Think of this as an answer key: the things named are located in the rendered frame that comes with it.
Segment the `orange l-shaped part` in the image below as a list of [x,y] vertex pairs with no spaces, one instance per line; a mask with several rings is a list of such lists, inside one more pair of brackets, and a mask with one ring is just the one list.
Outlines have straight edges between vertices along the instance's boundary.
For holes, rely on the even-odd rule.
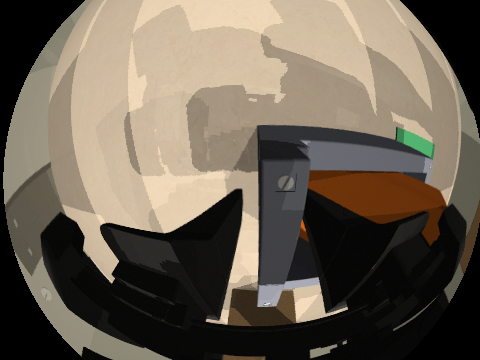
[[399,172],[309,171],[308,188],[377,224],[429,212],[421,233],[429,245],[439,239],[437,221],[448,207],[437,188]]

